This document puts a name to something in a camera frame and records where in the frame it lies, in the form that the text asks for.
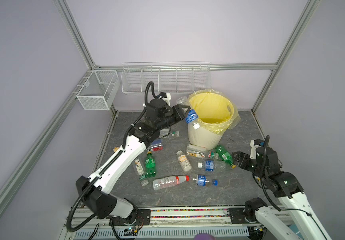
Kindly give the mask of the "green bottle yellow cap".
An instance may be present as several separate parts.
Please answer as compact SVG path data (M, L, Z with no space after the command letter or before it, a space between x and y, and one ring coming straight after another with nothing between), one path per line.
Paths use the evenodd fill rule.
M219 157L228 164L232 169L236 168L236 165L233 163L232 155L228 152L228 150L223 145L217 145L214 148L215 152L219 155Z

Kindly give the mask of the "clear bottle blue label white cap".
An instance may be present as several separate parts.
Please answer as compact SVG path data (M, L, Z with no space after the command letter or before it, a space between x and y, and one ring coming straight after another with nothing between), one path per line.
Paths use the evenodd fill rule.
M197 168L205 172L224 171L227 164L223 161L204 160L197 163Z

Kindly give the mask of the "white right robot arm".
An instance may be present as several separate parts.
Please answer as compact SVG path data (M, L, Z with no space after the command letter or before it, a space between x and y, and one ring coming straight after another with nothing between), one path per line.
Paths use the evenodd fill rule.
M277 152L269 146L270 136L264 140L250 142L250 154L241 151L232 153L233 162L240 169L258 177L266 203L253 198L245 203L243 217L251 224L260 224L280 240L329 240L331 237L323 227L309 204L303 187L297 178L282 170ZM289 212L300 231L294 233L280 220L273 210Z

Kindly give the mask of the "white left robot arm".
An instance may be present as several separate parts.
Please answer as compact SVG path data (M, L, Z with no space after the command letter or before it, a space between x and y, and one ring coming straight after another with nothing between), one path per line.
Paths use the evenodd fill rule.
M143 110L125 131L119 149L89 177L78 178L78 198L65 224L68 232L80 230L94 218L114 217L128 224L135 222L137 206L129 200L116 197L111 191L128 166L158 139L160 131L183 121L190 111L190 106L184 104L171 107L162 97L163 94L155 94L154 82L149 82L144 92ZM92 215L74 227L72 219L80 204L87 206Z

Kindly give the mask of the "white ribbed trash bin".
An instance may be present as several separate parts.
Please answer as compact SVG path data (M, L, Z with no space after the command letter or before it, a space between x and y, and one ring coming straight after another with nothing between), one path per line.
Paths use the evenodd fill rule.
M219 144L226 130L214 132L206 129L204 123L200 123L198 129L195 129L192 124L188 124L188 139L192 145L211 150Z

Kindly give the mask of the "yellow bin liner bag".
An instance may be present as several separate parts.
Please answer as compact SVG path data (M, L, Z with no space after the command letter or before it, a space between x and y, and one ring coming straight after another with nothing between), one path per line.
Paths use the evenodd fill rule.
M214 134L223 135L241 120L236 105L219 91L199 90L191 94L188 101L196 111L199 123Z

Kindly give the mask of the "clear bottle far green cap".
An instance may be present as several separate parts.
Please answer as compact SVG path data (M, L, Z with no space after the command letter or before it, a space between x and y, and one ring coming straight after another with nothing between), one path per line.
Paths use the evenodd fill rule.
M159 138L179 137L179 131L172 131L170 129L162 129L159 134Z

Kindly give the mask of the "small bottle blue red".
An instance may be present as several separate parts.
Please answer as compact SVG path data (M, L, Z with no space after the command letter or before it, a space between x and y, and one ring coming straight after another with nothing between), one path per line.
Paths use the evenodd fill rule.
M156 152L163 149L163 143L161 139L157 139L154 142L151 143L151 145L148 147L149 152Z

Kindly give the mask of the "clear square bottle green cap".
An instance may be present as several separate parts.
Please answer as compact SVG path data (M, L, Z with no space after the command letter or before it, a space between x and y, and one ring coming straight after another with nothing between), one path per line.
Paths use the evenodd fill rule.
M207 150L204 147L188 144L186 154L200 159L219 160L219 155L215 151Z

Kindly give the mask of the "white bottle orange label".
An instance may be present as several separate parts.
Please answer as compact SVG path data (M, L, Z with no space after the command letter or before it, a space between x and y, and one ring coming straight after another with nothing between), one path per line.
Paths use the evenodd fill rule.
M190 172L192 170L192 165L190 164L186 154L183 151L176 152L178 162L184 172Z

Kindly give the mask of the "clear bottle white green cap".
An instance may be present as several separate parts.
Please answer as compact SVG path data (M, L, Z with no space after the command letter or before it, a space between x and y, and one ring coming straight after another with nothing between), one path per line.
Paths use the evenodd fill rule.
M133 166L136 174L138 175L140 185L142 187L147 186L149 184L149 181L146 176L144 164L139 159L136 159L133 161Z

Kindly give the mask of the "clear bottle red cap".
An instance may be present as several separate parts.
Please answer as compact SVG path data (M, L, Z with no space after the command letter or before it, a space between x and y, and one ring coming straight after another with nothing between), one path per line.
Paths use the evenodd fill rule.
M169 176L162 179L155 179L152 182L153 189L155 191L177 186L181 183L188 182L190 177L188 175L184 176Z

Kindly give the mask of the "white mesh box basket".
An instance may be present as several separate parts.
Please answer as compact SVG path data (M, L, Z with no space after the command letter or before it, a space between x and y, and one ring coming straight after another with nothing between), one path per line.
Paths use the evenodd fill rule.
M76 97L84 110L110 111L119 87L117 71L93 70Z

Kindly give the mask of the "purple object bottom edge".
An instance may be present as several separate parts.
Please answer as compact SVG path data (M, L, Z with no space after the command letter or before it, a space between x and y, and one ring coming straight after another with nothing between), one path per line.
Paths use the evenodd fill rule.
M194 240L216 240L216 238L210 234L198 234L194 237Z

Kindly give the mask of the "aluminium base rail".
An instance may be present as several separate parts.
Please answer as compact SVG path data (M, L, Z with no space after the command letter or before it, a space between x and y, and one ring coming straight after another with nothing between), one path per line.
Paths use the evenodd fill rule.
M94 218L76 232L63 228L60 240L192 240L209 234L217 240L263 239L271 232L249 223L244 206L140 207L133 224Z

